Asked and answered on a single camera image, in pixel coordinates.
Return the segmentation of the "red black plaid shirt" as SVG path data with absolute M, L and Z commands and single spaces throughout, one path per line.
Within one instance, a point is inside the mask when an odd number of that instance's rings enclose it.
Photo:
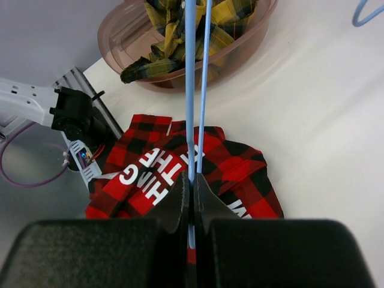
M 283 218 L 263 154 L 227 140 L 220 127 L 203 132 L 202 173 L 218 198 L 237 216 Z M 103 174 L 92 180 L 87 218 L 136 218 L 160 203 L 188 167 L 184 121 L 134 115 L 107 156 Z

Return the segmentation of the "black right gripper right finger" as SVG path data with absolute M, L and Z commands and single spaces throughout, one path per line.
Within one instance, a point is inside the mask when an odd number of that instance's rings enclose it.
M 230 255 L 237 249 L 237 217 L 210 189 L 201 173 L 194 180 L 194 229 L 198 287 L 230 287 Z

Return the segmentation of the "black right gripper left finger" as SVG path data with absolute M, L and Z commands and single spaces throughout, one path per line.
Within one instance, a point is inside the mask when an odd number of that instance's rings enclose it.
M 190 183 L 181 172 L 171 190 L 146 217 L 156 220 L 152 282 L 155 287 L 187 287 Z

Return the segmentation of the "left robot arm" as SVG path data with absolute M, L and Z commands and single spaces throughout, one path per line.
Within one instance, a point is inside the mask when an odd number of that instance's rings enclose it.
M 103 144 L 110 135 L 110 128 L 96 116 L 94 100 L 80 90 L 1 79 L 2 113 L 61 131 L 68 140 L 90 147 Z

